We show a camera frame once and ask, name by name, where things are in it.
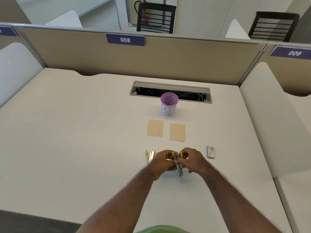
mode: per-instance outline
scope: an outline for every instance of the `black mesh chair back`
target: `black mesh chair back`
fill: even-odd
[[[248,36],[251,39],[288,42],[299,17],[294,13],[258,11]]]
[[[141,2],[138,8],[137,31],[173,33],[176,7]]]

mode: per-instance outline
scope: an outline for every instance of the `pink mesh pen holder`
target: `pink mesh pen holder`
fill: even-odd
[[[161,96],[161,103],[161,113],[165,116],[172,116],[175,113],[178,96],[171,92],[164,93]]]

